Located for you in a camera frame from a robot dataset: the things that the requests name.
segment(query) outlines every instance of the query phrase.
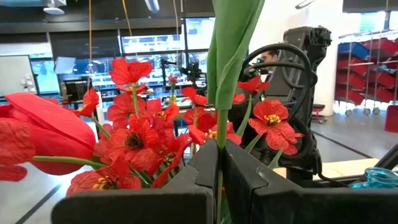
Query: whiteboard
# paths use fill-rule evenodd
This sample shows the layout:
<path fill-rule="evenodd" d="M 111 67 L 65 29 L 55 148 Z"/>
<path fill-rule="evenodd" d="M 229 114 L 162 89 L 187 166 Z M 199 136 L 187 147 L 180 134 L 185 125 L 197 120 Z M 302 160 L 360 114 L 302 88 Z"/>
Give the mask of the whiteboard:
<path fill-rule="evenodd" d="M 37 93 L 29 56 L 0 56 L 0 96 L 22 91 Z"/>

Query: flower center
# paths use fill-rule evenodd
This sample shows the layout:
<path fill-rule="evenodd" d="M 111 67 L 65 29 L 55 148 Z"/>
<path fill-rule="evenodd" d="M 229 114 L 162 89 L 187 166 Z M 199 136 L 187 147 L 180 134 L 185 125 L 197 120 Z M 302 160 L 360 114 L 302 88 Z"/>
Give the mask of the flower center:
<path fill-rule="evenodd" d="M 156 115 L 162 119 L 166 119 L 166 113 L 164 111 L 156 113 Z"/>
<path fill-rule="evenodd" d="M 209 130 L 208 133 L 205 133 L 205 137 L 206 138 L 215 138 L 216 139 L 217 138 L 217 132 Z"/>
<path fill-rule="evenodd" d="M 141 137 L 137 133 L 131 133 L 125 142 L 126 146 L 133 148 L 142 148 L 144 147 L 144 142 Z"/>
<path fill-rule="evenodd" d="M 110 190 L 110 189 L 116 189 L 118 186 L 109 178 L 109 176 L 106 177 L 100 177 L 97 180 L 97 183 L 93 185 L 93 189 L 98 189 L 98 190 Z"/>
<path fill-rule="evenodd" d="M 272 126 L 272 125 L 275 125 L 275 124 L 279 124 L 280 123 L 280 118 L 279 118 L 279 116 L 277 116 L 277 115 L 275 115 L 275 114 L 272 114 L 272 115 L 269 115 L 269 116 L 264 116 L 264 119 L 267 121 L 267 124 L 269 125 L 269 126 Z"/>
<path fill-rule="evenodd" d="M 166 166 L 171 165 L 171 163 L 173 162 L 174 157 L 175 157 L 175 153 L 174 153 L 174 152 L 171 152 L 171 153 L 167 154 L 167 155 L 164 157 L 164 160 L 163 160 L 164 164 L 165 164 Z"/>

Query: blue bin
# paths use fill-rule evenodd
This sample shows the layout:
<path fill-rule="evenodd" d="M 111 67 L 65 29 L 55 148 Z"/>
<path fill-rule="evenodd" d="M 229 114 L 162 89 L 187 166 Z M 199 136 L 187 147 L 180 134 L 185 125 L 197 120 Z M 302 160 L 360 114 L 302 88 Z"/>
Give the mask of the blue bin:
<path fill-rule="evenodd" d="M 361 60 L 366 60 L 369 57 L 369 49 L 360 43 L 353 42 L 338 45 L 338 54 L 349 54 L 350 51 L 352 57 L 356 57 Z"/>

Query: wheel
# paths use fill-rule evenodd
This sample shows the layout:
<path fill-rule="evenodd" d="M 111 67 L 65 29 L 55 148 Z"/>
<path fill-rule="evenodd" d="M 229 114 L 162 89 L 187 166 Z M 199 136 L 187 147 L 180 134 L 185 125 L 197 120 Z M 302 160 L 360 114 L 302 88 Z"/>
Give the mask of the wheel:
<path fill-rule="evenodd" d="M 380 113 L 380 109 L 379 108 L 373 108 L 373 114 L 379 114 Z"/>
<path fill-rule="evenodd" d="M 353 112 L 351 110 L 346 110 L 345 115 L 346 116 L 351 116 L 353 114 Z"/>
<path fill-rule="evenodd" d="M 365 108 L 365 109 L 363 109 L 363 114 L 368 116 L 369 114 L 371 114 L 371 110 L 369 108 Z"/>

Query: yellow stamen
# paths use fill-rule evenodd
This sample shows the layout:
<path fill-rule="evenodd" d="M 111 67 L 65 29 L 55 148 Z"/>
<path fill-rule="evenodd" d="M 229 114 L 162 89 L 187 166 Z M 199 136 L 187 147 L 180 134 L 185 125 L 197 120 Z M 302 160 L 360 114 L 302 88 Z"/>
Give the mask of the yellow stamen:
<path fill-rule="evenodd" d="M 264 119 L 267 121 L 267 124 L 269 126 L 279 124 L 281 122 L 279 116 L 277 116 L 276 114 L 272 114 L 269 116 L 264 115 Z"/>

